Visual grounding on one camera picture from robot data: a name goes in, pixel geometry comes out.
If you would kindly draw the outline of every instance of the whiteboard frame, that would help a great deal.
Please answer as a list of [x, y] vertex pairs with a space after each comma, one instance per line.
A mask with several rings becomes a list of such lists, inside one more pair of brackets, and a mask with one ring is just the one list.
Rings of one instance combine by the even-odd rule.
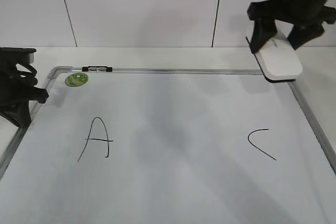
[[[56, 79], [61, 73], [76, 73], [82, 72], [83, 68], [71, 67], [71, 66], [63, 66], [63, 67], [55, 67], [51, 70], [50, 74], [47, 77], [43, 87], [49, 92], [53, 87]], [[100, 73], [100, 74], [111, 74], [111, 73], [157, 73], [157, 74], [179, 74], [179, 73], [189, 73], [189, 74], [247, 74], [247, 75], [262, 75], [263, 72], [261, 70], [226, 70], [226, 69], [144, 69], [144, 68], [113, 68], [112, 72], [101, 71], [101, 68], [96, 68], [95, 71], [91, 71], [90, 73]], [[325, 135], [323, 129], [321, 128], [318, 120], [314, 116], [313, 111], [310, 109], [306, 99], [301, 93], [297, 83], [295, 81], [288, 81], [288, 86], [291, 88], [294, 97], [299, 103], [305, 117], [312, 128], [321, 148], [331, 166], [333, 171], [336, 174], [336, 154], [335, 151], [330, 144], [327, 136]], [[42, 104], [35, 102], [31, 109], [31, 119], [33, 120], [38, 113], [39, 109], [42, 107]], [[3, 152], [0, 157], [0, 181], [6, 172], [7, 167], [9, 166], [18, 146], [20, 145], [23, 137], [25, 136], [29, 126], [26, 128], [20, 127], [16, 131], [15, 135], [11, 139], [8, 144], [6, 150]]]

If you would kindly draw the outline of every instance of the whiteboard eraser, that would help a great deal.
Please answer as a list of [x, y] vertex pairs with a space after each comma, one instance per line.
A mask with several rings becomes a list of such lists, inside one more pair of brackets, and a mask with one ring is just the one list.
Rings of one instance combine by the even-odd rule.
[[[249, 26], [246, 38], [250, 42], [253, 25]], [[271, 81], [295, 80], [303, 72], [302, 64], [285, 35], [278, 29], [255, 54], [265, 77]]]

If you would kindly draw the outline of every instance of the black marker writing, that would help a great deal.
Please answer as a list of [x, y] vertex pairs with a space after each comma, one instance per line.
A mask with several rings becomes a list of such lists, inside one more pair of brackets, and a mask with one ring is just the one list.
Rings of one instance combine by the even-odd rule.
[[262, 153], [266, 154], [267, 156], [269, 156], [270, 158], [276, 160], [275, 158], [273, 158], [271, 155], [269, 155], [268, 153], [264, 152], [262, 149], [258, 148], [256, 145], [254, 145], [251, 140], [250, 140], [250, 136], [255, 133], [255, 132], [258, 132], [258, 131], [267, 131], [268, 129], [260, 129], [260, 130], [256, 130], [256, 131], [252, 131], [250, 134], [248, 134], [247, 136], [247, 140], [249, 141], [249, 143], [251, 145], [253, 145], [253, 147], [257, 148], [258, 150], [260, 150]]
[[[106, 139], [90, 138], [91, 131], [92, 131], [92, 127], [93, 127], [93, 123], [95, 122], [96, 119], [99, 119], [99, 120], [102, 122], [102, 124], [104, 125], [104, 129], [105, 129], [105, 133], [106, 133]], [[83, 153], [84, 153], [84, 151], [85, 151], [85, 149], [86, 149], [86, 146], [87, 146], [88, 143], [89, 143], [89, 140], [96, 140], [96, 141], [107, 142], [107, 155], [106, 155], [106, 157], [109, 157], [109, 155], [110, 155], [110, 142], [113, 142], [113, 140], [109, 140], [109, 136], [108, 136], [108, 134], [107, 134], [107, 129], [106, 129], [105, 123], [104, 123], [104, 121], [103, 121], [100, 117], [98, 117], [98, 116], [96, 116], [96, 117], [92, 120], [92, 122], [91, 122], [91, 127], [90, 127], [90, 131], [89, 131], [89, 135], [88, 135], [88, 137], [87, 137], [87, 139], [86, 139], [86, 143], [85, 143], [84, 149], [83, 149], [82, 153], [80, 154], [80, 156], [79, 156], [77, 162], [79, 162], [80, 158], [82, 157], [82, 155], [83, 155]]]

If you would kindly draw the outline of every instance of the green sticker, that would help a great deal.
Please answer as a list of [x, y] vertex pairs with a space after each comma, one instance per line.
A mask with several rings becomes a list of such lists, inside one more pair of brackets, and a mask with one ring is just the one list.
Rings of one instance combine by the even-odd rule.
[[69, 87], [79, 87], [87, 83], [89, 77], [86, 73], [73, 73], [65, 79], [65, 84]]

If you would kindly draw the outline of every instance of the whiteboard surface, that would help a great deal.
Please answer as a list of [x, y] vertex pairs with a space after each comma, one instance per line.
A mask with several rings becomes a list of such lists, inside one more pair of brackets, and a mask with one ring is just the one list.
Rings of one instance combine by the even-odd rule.
[[[0, 181], [1, 223], [335, 223], [336, 177], [286, 83], [89, 74], [55, 82]], [[99, 116], [110, 143], [88, 141]], [[254, 148], [250, 140], [272, 155]], [[90, 137], [106, 138], [95, 121]]]

